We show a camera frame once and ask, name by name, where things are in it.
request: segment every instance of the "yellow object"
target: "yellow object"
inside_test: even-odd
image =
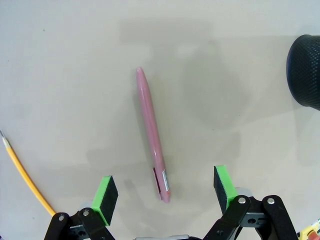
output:
[[[306,227],[301,232],[298,232],[299,240],[318,240],[320,239],[320,219],[312,225]]]
[[[44,206],[44,208],[49,212],[49,214],[51,216],[56,214],[56,212],[52,209],[52,207],[49,205],[49,203],[46,201],[46,199],[39,192],[39,190],[37,189],[36,185],[32,182],[31,178],[27,174],[26,170],[22,166],[22,164],[19,161],[17,155],[15,154],[14,150],[12,149],[12,147],[10,146],[9,142],[7,141],[5,136],[2,134],[2,132],[1,132],[1,135],[2,135],[3,143],[5,145],[5,149],[6,149],[7,153],[9,154],[12,162],[14,163],[16,169],[19,171],[21,177],[25,181],[25,183],[29,186],[29,188],[31,189],[33,194],[40,201],[40,203]]]

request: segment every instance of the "white table surface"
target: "white table surface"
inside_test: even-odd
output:
[[[221,211],[213,166],[281,196],[294,227],[320,217],[320,112],[297,104],[286,58],[319,35],[318,0],[4,0],[0,128],[57,212],[101,177],[119,191],[117,240],[204,237]],[[156,194],[135,69],[149,81],[171,188]],[[0,145],[0,235],[42,240],[51,216]],[[250,229],[240,240],[258,239]]]

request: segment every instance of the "green foam pad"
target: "green foam pad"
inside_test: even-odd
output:
[[[225,213],[230,202],[238,196],[225,165],[214,166],[213,186],[222,213]]]
[[[117,198],[118,190],[114,178],[112,176],[104,176],[95,193],[91,208],[100,214],[106,226],[111,223]]]

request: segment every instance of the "black rubber object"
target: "black rubber object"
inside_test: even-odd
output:
[[[286,78],[294,99],[320,110],[320,36],[302,35],[292,44]]]

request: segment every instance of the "pink pen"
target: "pink pen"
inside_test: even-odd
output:
[[[153,157],[153,172],[156,184],[159,190],[160,198],[165,203],[168,203],[170,199],[170,190],[167,182],[165,162],[162,156],[157,122],[155,118],[154,107],[152,105],[148,82],[141,67],[138,67],[136,70],[136,84],[138,88],[145,129],[148,135],[149,146]]]

